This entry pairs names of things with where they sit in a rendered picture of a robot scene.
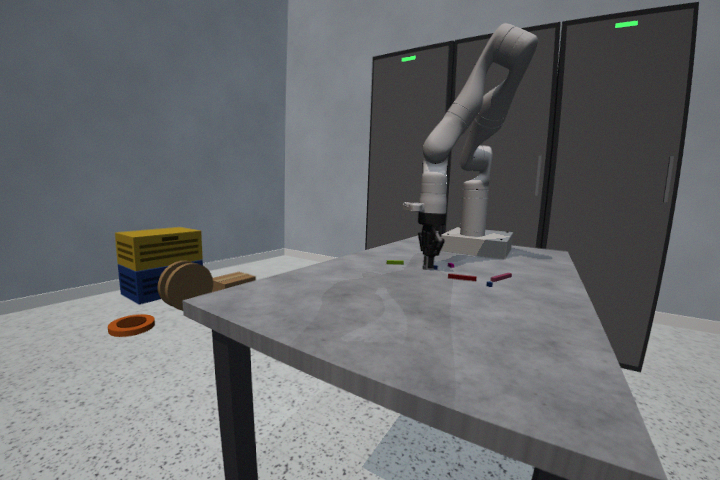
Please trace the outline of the red rod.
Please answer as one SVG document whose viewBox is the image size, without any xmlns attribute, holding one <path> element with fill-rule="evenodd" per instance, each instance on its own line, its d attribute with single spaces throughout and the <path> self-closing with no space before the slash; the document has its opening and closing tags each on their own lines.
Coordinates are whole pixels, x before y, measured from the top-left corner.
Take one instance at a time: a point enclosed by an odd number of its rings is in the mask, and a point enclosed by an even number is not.
<svg viewBox="0 0 720 480">
<path fill-rule="evenodd" d="M 468 280 L 468 281 L 476 281 L 476 276 L 467 276 L 467 275 L 457 275 L 457 274 L 448 274 L 448 278 L 450 279 L 459 279 L 459 280 Z"/>
</svg>

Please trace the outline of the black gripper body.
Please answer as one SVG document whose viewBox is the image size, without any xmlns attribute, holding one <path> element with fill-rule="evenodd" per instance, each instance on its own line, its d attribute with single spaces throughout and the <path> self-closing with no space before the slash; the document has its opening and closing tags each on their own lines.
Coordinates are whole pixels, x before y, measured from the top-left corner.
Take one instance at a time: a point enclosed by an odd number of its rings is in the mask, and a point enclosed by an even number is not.
<svg viewBox="0 0 720 480">
<path fill-rule="evenodd" d="M 429 245 L 433 244 L 436 231 L 440 235 L 440 226 L 445 225 L 446 214 L 418 212 L 418 223 L 423 225 L 422 230 L 429 232 Z"/>
</svg>

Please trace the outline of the pink rod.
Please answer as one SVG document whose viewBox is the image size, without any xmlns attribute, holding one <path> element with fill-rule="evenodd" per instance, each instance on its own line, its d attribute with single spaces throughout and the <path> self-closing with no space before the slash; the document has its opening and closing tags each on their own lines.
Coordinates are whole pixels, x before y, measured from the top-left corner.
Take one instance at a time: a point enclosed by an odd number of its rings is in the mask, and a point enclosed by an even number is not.
<svg viewBox="0 0 720 480">
<path fill-rule="evenodd" d="M 507 278 L 510 278 L 510 277 L 512 277 L 512 273 L 505 273 L 505 274 L 502 274 L 502 275 L 498 275 L 498 276 L 491 277 L 491 281 L 492 281 L 492 282 L 496 282 L 496 281 L 500 281 L 500 280 L 507 279 Z"/>
</svg>

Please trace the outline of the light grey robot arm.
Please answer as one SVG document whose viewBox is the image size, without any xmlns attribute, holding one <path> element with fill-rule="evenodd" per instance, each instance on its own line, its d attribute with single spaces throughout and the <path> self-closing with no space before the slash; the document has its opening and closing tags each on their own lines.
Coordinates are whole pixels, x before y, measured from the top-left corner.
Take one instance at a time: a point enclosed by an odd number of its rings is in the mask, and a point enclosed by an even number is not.
<svg viewBox="0 0 720 480">
<path fill-rule="evenodd" d="M 403 210 L 446 214 L 448 154 L 473 122 L 460 166 L 480 173 L 463 184 L 460 234 L 485 236 L 492 149 L 479 145 L 502 127 L 537 44 L 536 35 L 514 25 L 504 23 L 496 29 L 462 91 L 425 140 L 419 204 L 404 202 Z M 509 74 L 484 95 L 485 77 L 492 63 L 509 69 Z"/>
</svg>

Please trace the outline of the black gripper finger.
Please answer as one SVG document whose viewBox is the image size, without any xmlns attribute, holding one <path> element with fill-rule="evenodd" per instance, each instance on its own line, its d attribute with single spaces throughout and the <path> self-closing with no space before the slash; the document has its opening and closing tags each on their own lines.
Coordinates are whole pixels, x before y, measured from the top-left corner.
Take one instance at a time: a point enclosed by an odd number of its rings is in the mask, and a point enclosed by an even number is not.
<svg viewBox="0 0 720 480">
<path fill-rule="evenodd" d="M 423 255 L 424 255 L 423 265 L 426 265 L 426 250 L 427 250 L 425 247 L 425 232 L 426 232 L 425 230 L 422 230 L 421 233 L 418 233 L 420 249 L 421 249 L 421 251 L 423 251 Z"/>
<path fill-rule="evenodd" d="M 441 249 L 442 249 L 442 247 L 443 247 L 443 244 L 444 244 L 445 240 L 444 240 L 444 239 L 441 239 L 438 231 L 436 231 L 436 235 L 435 235 L 435 239 L 434 239 L 434 241 L 433 241 L 433 244 L 432 244 L 432 245 L 429 245 L 429 235 L 430 235 L 429 232 L 425 232 L 425 237 L 426 237 L 425 247 L 427 248 L 427 250 L 426 250 L 426 265 L 425 265 L 425 269 L 427 269 L 427 270 L 433 270 L 433 268 L 434 268 L 434 257 L 439 255 L 439 253 L 440 253 L 440 251 L 441 251 Z M 435 251 L 434 251 L 434 250 L 435 250 Z"/>
</svg>

